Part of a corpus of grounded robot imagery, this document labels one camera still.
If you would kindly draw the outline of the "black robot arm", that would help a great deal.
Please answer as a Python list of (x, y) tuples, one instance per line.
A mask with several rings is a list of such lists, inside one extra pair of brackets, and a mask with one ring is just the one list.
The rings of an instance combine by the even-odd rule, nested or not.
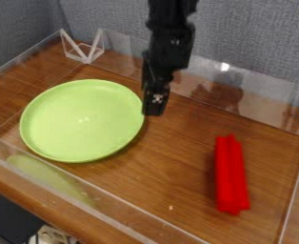
[(143, 115), (163, 113), (174, 72), (187, 68), (195, 28), (187, 16), (198, 0), (147, 0), (149, 46), (142, 52)]

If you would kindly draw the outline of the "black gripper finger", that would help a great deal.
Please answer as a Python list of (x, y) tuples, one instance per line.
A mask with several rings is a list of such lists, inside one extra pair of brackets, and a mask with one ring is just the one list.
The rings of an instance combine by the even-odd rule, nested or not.
[(142, 114), (159, 116), (163, 113), (167, 104), (170, 85), (145, 82), (142, 85), (142, 91)]

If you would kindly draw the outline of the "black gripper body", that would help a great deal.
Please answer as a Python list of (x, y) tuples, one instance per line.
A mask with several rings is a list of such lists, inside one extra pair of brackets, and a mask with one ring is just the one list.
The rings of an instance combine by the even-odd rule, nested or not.
[(147, 84), (153, 80), (169, 83), (173, 73), (187, 68), (195, 28), (191, 23), (174, 27), (155, 23), (146, 26), (150, 37), (149, 46), (142, 52), (142, 83)]

